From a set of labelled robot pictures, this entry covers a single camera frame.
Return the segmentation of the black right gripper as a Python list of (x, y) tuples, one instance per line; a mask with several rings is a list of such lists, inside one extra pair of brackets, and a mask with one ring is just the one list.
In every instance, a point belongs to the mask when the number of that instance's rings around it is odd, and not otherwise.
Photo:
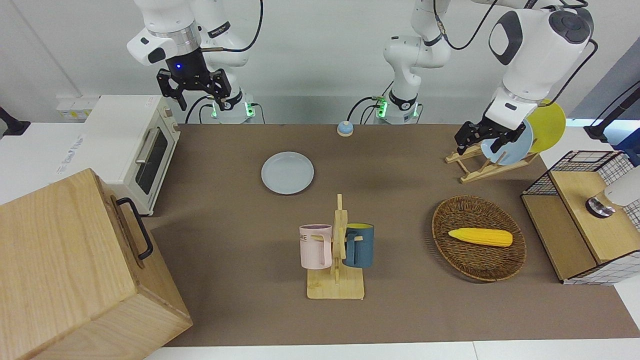
[(221, 111), (226, 111), (226, 99), (233, 87), (224, 69), (208, 70), (202, 51), (196, 50), (176, 55), (166, 60), (167, 69), (159, 69), (157, 83), (162, 95), (176, 101), (182, 111), (186, 110), (183, 91), (203, 91), (212, 94)]

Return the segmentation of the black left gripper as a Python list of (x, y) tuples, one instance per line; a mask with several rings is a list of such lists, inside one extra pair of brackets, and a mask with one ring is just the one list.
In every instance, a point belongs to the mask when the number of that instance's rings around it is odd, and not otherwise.
[(466, 121), (454, 135), (456, 151), (461, 156), (470, 146), (480, 141), (496, 139), (490, 146), (491, 152), (496, 154), (506, 144), (517, 141), (523, 131), (523, 121), (516, 129), (509, 129), (493, 120), (481, 120), (478, 123)]

